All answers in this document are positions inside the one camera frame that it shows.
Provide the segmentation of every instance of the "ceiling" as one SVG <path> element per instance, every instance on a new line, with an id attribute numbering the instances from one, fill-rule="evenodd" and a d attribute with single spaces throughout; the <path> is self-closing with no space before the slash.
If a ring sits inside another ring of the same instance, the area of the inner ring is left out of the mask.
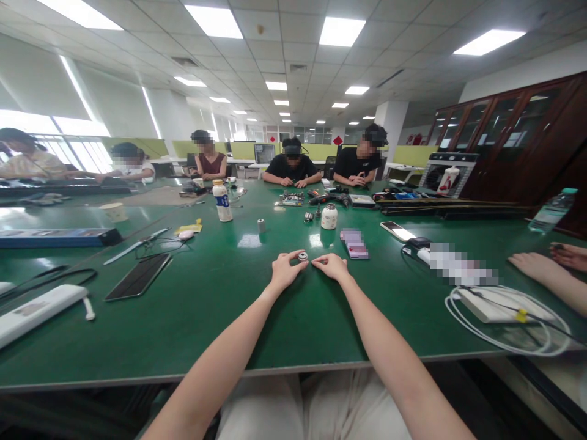
<path id="1" fill-rule="evenodd" d="M 176 90 L 237 120 L 244 117 L 232 111 L 247 110 L 246 117 L 266 124 L 291 112 L 295 125 L 366 125 L 361 118 L 387 100 L 410 102 L 405 127 L 429 123 L 437 108 L 458 102 L 468 80 L 587 39 L 585 0 L 84 1 L 125 31 L 86 29 L 36 0 L 0 0 L 0 32 L 146 87 Z M 231 8 L 245 38 L 206 36 L 183 4 Z M 352 48 L 323 46 L 326 16 L 367 23 Z M 452 54 L 491 28 L 528 33 L 482 57 Z M 182 67 L 171 57 L 202 67 Z M 292 73 L 292 64 L 306 71 Z M 184 86 L 174 76 L 208 87 Z M 286 81 L 288 91 L 268 90 L 265 81 Z M 352 85 L 371 89 L 345 95 Z M 286 99 L 289 107 L 273 103 Z M 350 104 L 331 108 L 336 101 Z"/>

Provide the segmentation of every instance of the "paper cup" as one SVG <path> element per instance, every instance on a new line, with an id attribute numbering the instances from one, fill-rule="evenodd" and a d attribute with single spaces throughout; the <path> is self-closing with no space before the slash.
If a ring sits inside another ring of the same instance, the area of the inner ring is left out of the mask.
<path id="1" fill-rule="evenodd" d="M 122 203 L 109 203 L 100 207 L 106 213 L 112 223 L 120 223 L 128 220 L 127 213 Z"/>

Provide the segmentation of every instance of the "black t-shirt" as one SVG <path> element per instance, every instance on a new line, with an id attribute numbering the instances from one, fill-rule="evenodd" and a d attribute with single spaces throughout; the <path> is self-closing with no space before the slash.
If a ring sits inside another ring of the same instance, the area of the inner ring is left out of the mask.
<path id="1" fill-rule="evenodd" d="M 269 167 L 267 168 L 269 174 L 274 176 L 286 178 L 291 180 L 302 180 L 306 176 L 312 177 L 318 172 L 314 163 L 306 155 L 300 155 L 300 163 L 296 168 L 291 168 L 287 163 L 287 156 L 285 154 L 277 155 L 273 158 Z"/>
<path id="2" fill-rule="evenodd" d="M 334 172 L 345 178 L 349 178 L 352 175 L 358 175 L 361 171 L 364 171 L 365 177 L 367 177 L 369 171 L 377 169 L 380 166 L 381 156 L 379 152 L 366 159 L 359 159 L 356 156 L 356 147 L 346 147 L 342 149 L 336 158 Z"/>

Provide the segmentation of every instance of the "power strip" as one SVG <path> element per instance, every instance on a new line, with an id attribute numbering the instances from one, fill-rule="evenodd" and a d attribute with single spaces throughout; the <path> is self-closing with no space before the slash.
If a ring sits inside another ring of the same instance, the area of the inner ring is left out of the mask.
<path id="1" fill-rule="evenodd" d="M 82 286 L 60 285 L 0 317 L 0 348 L 88 295 Z"/>

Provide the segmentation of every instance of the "white cable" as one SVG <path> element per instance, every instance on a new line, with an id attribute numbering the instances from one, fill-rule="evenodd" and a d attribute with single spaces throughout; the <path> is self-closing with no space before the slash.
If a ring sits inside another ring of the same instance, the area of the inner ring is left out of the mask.
<path id="1" fill-rule="evenodd" d="M 93 321 L 96 314 L 94 313 L 90 299 L 87 296 L 84 296 L 82 301 L 84 302 L 84 306 L 86 306 L 86 321 Z"/>
<path id="2" fill-rule="evenodd" d="M 460 287 L 457 286 L 455 287 L 449 296 L 447 296 L 445 298 L 445 306 L 448 309 L 448 311 L 451 313 L 451 315 L 467 330 L 469 330 L 471 333 L 473 333 L 474 335 L 480 337 L 481 339 L 495 345 L 496 347 L 502 348 L 504 350 L 510 351 L 512 353 L 516 353 L 516 354 L 522 354 L 524 356 L 541 356 L 541 357 L 552 357 L 552 356 L 558 356 L 559 354 L 565 352 L 567 350 L 567 348 L 569 347 L 570 344 L 570 338 L 568 336 L 564 336 L 564 343 L 556 348 L 554 351 L 549 351 L 549 349 L 551 348 L 552 345 L 552 333 L 550 327 L 546 326 L 545 324 L 541 323 L 540 321 L 538 321 L 538 323 L 540 324 L 540 326 L 542 327 L 542 329 L 545 332 L 545 336 L 546 336 L 546 342 L 538 349 L 534 350 L 534 351 L 529 351 L 529 350 L 524 350 L 522 348 L 519 347 L 515 347 L 512 345 L 508 345 L 506 343 L 500 342 L 496 339 L 493 339 L 491 337 L 489 337 L 488 335 L 486 335 L 485 333 L 483 333 L 481 330 L 479 330 L 477 327 L 475 327 L 473 324 L 471 324 L 461 313 L 461 311 L 457 308 L 455 302 L 454 302 L 454 294 L 457 292 L 457 290 Z M 489 290 L 490 292 L 494 292 L 497 293 L 498 295 L 502 295 L 502 296 L 507 296 L 509 299 L 512 299 L 512 296 L 518 295 L 521 296 L 523 298 L 526 298 L 527 300 L 531 301 L 533 304 L 535 304 L 536 306 L 542 308 L 543 310 L 547 311 L 548 313 L 550 313 L 551 315 L 553 315 L 558 322 L 560 323 L 560 325 L 557 327 L 561 328 L 562 330 L 564 330 L 566 333 L 570 334 L 570 328 L 569 325 L 551 308 L 549 308 L 548 306 L 546 306 L 545 304 L 543 304 L 542 302 L 538 301 L 536 298 L 527 295 L 524 292 L 520 292 L 516 289 L 512 289 L 509 287 L 505 287 L 505 286 L 497 286 L 497 287 L 486 287 L 483 286 L 483 289 L 485 290 Z"/>

